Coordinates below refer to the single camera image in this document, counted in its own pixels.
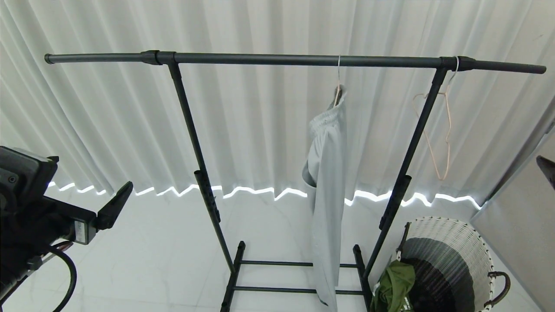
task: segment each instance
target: marble floor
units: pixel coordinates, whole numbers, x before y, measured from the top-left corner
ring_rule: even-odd
[[[47,195],[97,211],[108,201],[95,192]],[[246,242],[244,259],[310,261],[310,211],[305,198],[288,194],[274,201],[272,193],[237,192],[223,199],[215,191],[221,227],[231,253]],[[387,201],[357,198],[345,207],[342,225],[342,263],[354,263],[358,244],[367,261],[379,234],[378,223]],[[470,220],[470,202],[436,199],[432,207],[420,201],[401,207],[372,271],[374,282],[398,244],[404,224],[435,215]],[[216,312],[229,278],[220,246],[198,190],[182,197],[173,193],[132,195],[111,230],[97,234],[88,246],[67,251],[77,266],[75,293],[64,311]],[[505,270],[495,256],[497,270]],[[33,274],[4,304],[4,312],[52,311],[68,286],[68,271],[54,259]],[[511,291],[493,311],[539,311],[513,278]],[[238,285],[313,288],[310,268],[243,266]],[[359,290],[355,269],[341,269],[340,289]],[[365,311],[361,296],[338,295],[340,311]],[[322,311],[316,295],[236,292],[232,311]]]

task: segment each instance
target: laundry basket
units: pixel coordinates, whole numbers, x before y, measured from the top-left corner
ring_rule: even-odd
[[[494,270],[482,237],[454,219],[423,217],[408,222],[393,257],[415,269],[409,292],[414,311],[489,311],[511,286],[506,273]],[[505,286],[494,298],[498,276],[505,277]]]

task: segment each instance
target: white wall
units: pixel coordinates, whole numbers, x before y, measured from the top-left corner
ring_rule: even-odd
[[[48,195],[98,210],[109,198],[74,189]],[[309,220],[305,199],[286,195],[237,192],[219,204],[224,234],[234,257],[239,241],[246,242],[245,259],[310,261]],[[365,261],[379,231],[386,205],[356,199],[345,207],[342,262],[354,263],[352,247],[359,244]],[[402,207],[372,273],[374,281],[400,240],[402,227],[422,215],[469,220],[475,208],[468,202],[437,199],[432,207],[420,201]],[[218,241],[198,190],[177,198],[173,193],[132,195],[111,230],[98,233],[89,246],[68,250],[78,269],[75,294],[64,312],[216,312],[229,278]],[[495,262],[496,268],[505,270]],[[4,305],[4,312],[51,311],[68,285],[67,268],[58,259],[32,275]],[[240,285],[312,288],[307,268],[244,266]],[[341,269],[341,289],[360,289],[355,269]],[[360,296],[338,296],[340,311],[365,311]],[[243,293],[234,296],[232,311],[322,311],[311,294]],[[539,311],[518,283],[494,311]]]
[[[540,306],[555,311],[555,191],[536,156],[555,159],[555,130],[528,164],[472,219]]]

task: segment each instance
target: black metal clothing rack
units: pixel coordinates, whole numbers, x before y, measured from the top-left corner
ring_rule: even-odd
[[[140,53],[105,53],[105,54],[46,54],[44,60],[49,64],[54,63],[79,63],[79,62],[143,62],[151,65],[167,65],[171,78],[175,85],[175,90],[179,98],[179,104],[183,111],[186,121],[187,130],[193,143],[196,160],[199,164],[199,170],[195,171],[195,178],[199,184],[199,189],[204,199],[206,209],[210,215],[210,220],[216,231],[216,236],[224,253],[225,260],[231,272],[229,282],[221,304],[221,312],[230,310],[233,294],[237,290],[242,291],[273,291],[282,293],[309,293],[315,294],[315,289],[300,288],[270,288],[270,287],[252,287],[237,286],[237,278],[242,265],[286,265],[286,266],[312,266],[307,262],[288,262],[288,261],[255,261],[244,260],[243,253],[245,251],[245,242],[241,241],[237,247],[235,260],[231,259],[229,249],[225,243],[224,234],[220,227],[220,214],[216,207],[216,201],[204,157],[200,149],[200,143],[196,134],[193,116],[189,108],[189,102],[185,94],[183,81],[181,80],[181,72],[179,63],[203,63],[203,64],[251,64],[251,65],[289,65],[289,66],[337,66],[339,56],[316,56],[316,55],[275,55],[275,54],[216,54],[216,53],[177,53],[167,51],[150,50]],[[369,311],[372,301],[372,292],[370,290],[368,276],[376,261],[378,253],[384,243],[387,233],[391,227],[393,219],[399,209],[401,200],[410,183],[411,177],[407,175],[408,167],[415,153],[418,141],[422,136],[424,126],[430,116],[433,104],[440,90],[441,84],[445,79],[448,71],[469,71],[472,69],[483,69],[488,71],[504,71],[504,72],[520,72],[543,74],[546,71],[545,66],[505,63],[505,62],[489,62],[477,61],[469,57],[373,57],[373,56],[341,56],[341,66],[343,67],[406,67],[406,68],[434,68],[436,70],[430,86],[429,95],[426,98],[424,108],[416,124],[416,129],[412,135],[407,153],[401,164],[395,185],[391,193],[389,202],[385,209],[384,215],[380,220],[379,228],[380,236],[374,246],[372,255],[367,265],[364,265],[361,250],[358,245],[353,247],[355,256],[355,264],[341,264],[342,268],[356,268],[359,273],[361,290],[337,290],[337,294],[341,295],[362,295],[364,297],[366,309]]]

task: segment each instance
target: curtain fold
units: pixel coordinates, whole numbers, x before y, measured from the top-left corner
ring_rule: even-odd
[[[55,64],[45,53],[140,52],[455,56],[542,64],[544,75],[458,73],[449,94],[451,168],[436,177],[421,139],[407,198],[482,202],[555,96],[551,1],[1,0],[0,142],[60,156],[54,181],[114,192],[181,192],[196,159],[165,66]],[[307,124],[330,103],[337,68],[181,64],[212,185],[299,189]],[[391,190],[417,122],[411,100],[433,70],[341,68],[349,128],[346,195]],[[422,108],[423,99],[415,103]],[[440,172],[447,112],[428,121]]]

